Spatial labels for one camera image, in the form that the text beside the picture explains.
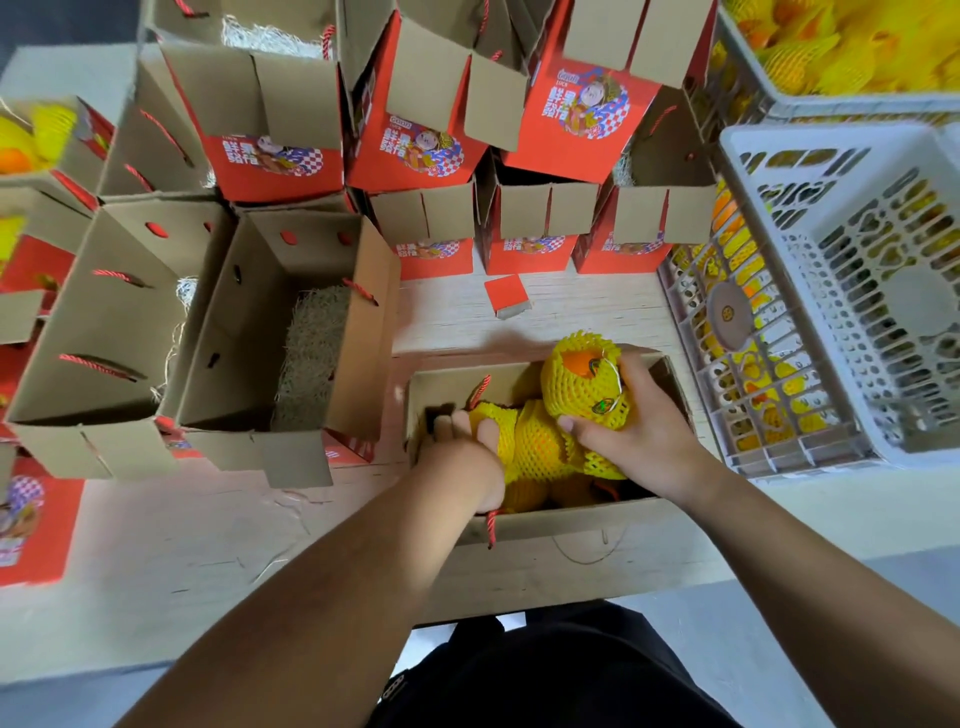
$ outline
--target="person's left hand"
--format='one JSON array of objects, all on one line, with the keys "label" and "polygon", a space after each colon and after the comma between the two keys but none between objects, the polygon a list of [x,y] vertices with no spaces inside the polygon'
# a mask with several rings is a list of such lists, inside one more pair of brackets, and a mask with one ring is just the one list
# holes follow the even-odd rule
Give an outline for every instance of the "person's left hand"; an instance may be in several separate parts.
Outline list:
[{"label": "person's left hand", "polygon": [[465,410],[441,415],[433,422],[433,435],[420,444],[418,468],[449,467],[454,477],[469,479],[480,491],[477,513],[487,513],[503,502],[503,464],[496,455],[500,426],[483,420],[477,426],[476,439],[470,431],[470,418]]}]

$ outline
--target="stack of boxes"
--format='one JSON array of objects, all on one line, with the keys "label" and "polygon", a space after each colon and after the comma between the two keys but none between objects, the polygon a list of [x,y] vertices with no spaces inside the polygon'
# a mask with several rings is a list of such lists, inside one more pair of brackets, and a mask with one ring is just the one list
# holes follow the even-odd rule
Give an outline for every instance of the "stack of boxes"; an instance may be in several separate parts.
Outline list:
[{"label": "stack of boxes", "polygon": [[[712,0],[146,5],[160,43],[116,132],[63,101],[60,162],[0,175],[0,216],[29,222],[0,278],[23,374],[15,396],[0,381],[3,434],[53,475],[200,453],[289,486],[368,462],[401,279],[470,273],[475,248],[491,275],[649,271],[707,239],[712,177],[676,89],[705,72]],[[641,264],[604,262],[624,254]],[[293,303],[340,281],[323,426],[272,432]]]}]

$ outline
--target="red rope handle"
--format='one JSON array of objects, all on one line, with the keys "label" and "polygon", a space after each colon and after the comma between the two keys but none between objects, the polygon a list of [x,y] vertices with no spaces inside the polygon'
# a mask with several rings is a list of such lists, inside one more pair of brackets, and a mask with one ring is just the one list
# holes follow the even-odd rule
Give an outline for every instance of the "red rope handle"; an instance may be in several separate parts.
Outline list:
[{"label": "red rope handle", "polygon": [[337,32],[337,26],[328,25],[324,28],[324,34],[320,36],[320,47],[323,50],[324,61],[333,61],[333,35]]},{"label": "red rope handle", "polygon": [[654,125],[650,128],[650,133],[648,133],[647,136],[653,136],[654,132],[657,130],[657,127],[660,125],[660,122],[663,121],[666,115],[671,111],[676,111],[676,110],[677,110],[676,104],[674,104],[672,107],[667,107],[666,109],[664,109],[663,112],[660,114],[660,116],[657,117],[657,121],[655,121]]},{"label": "red rope handle", "polygon": [[125,372],[121,372],[118,369],[111,369],[110,367],[105,367],[103,364],[98,364],[95,361],[92,361],[85,356],[77,356],[72,353],[62,353],[60,355],[62,361],[69,361],[74,364],[82,364],[87,369],[92,369],[94,372],[100,372],[101,374],[116,376],[118,379],[126,379],[127,381],[136,381],[136,378],[130,376]]},{"label": "red rope handle", "polygon": [[356,291],[357,293],[359,293],[361,296],[363,296],[365,299],[367,299],[367,301],[369,301],[369,302],[372,303],[373,305],[380,305],[380,304],[377,302],[376,298],[373,297],[373,293],[371,293],[370,291],[368,291],[366,288],[364,288],[364,287],[363,287],[362,285],[360,285],[359,283],[357,283],[357,282],[355,282],[355,281],[353,281],[353,280],[350,280],[350,279],[344,279],[344,285],[352,288],[354,291]]},{"label": "red rope handle", "polygon": [[131,167],[129,164],[124,164],[123,166],[124,166],[124,169],[126,169],[126,170],[127,170],[128,172],[130,172],[134,177],[136,177],[137,181],[140,182],[140,184],[143,185],[143,188],[144,188],[145,190],[147,190],[148,192],[154,192],[154,191],[156,191],[156,188],[155,188],[152,184],[150,184],[149,182],[147,182],[147,178],[144,177],[143,175],[141,175],[141,174],[140,174],[139,172],[137,172],[135,169],[133,169],[133,167]]},{"label": "red rope handle", "polygon": [[500,515],[499,511],[491,511],[487,514],[487,549],[496,546],[496,517]]},{"label": "red rope handle", "polygon": [[154,117],[152,114],[148,113],[147,111],[144,111],[143,109],[140,110],[140,115],[143,116],[143,118],[145,118],[147,121],[154,122],[154,124],[156,124],[156,127],[163,132],[164,136],[167,137],[167,141],[169,141],[171,144],[177,147],[178,151],[183,156],[183,161],[185,161],[191,167],[193,166],[193,161],[190,159],[190,156],[187,155],[187,153],[183,150],[183,147],[180,146],[180,143],[174,138],[174,136],[170,132],[167,131],[167,128],[163,126],[156,117]]},{"label": "red rope handle", "polygon": [[470,399],[467,400],[467,412],[472,409],[476,409],[477,404],[480,403],[480,398],[483,397],[483,393],[487,391],[487,387],[490,386],[490,375],[483,377],[477,388],[473,390],[473,394],[470,395]]}]

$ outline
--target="hand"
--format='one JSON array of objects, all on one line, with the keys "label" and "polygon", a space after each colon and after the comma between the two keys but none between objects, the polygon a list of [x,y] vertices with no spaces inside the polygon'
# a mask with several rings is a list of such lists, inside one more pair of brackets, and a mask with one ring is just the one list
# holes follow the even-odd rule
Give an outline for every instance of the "hand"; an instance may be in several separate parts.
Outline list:
[{"label": "hand", "polygon": [[685,508],[698,487],[723,466],[700,444],[639,354],[620,357],[620,374],[633,397],[623,429],[607,429],[568,415],[561,415],[557,424],[585,448],[613,462],[633,482]]},{"label": "hand", "polygon": [[477,513],[495,511],[503,502],[503,464],[496,456],[500,439],[500,425],[483,420],[477,426],[477,436],[470,433],[470,419],[465,410],[441,415],[433,422],[433,435],[420,445],[417,468],[451,467],[454,477],[475,485],[480,500]]}]

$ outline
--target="white plastic crate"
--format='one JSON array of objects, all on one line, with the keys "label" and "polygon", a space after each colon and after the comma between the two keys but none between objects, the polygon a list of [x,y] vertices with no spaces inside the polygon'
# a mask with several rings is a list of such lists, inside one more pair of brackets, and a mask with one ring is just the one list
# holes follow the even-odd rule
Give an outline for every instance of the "white plastic crate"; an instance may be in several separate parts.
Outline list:
[{"label": "white plastic crate", "polygon": [[954,126],[731,127],[728,181],[776,252],[870,447],[960,461],[960,151]]},{"label": "white plastic crate", "polygon": [[[754,480],[874,464],[776,252],[722,182],[713,227],[707,245],[676,246],[660,279],[727,464]],[[743,306],[733,346],[714,327],[730,296]]]},{"label": "white plastic crate", "polygon": [[927,123],[946,123],[960,115],[960,93],[882,93],[855,96],[790,96],[770,81],[754,51],[736,27],[727,11],[717,13],[714,40],[723,44],[726,60],[712,65],[705,86],[709,119],[700,113],[705,136],[707,127],[731,124],[787,123],[815,121],[880,121],[922,119]]}]

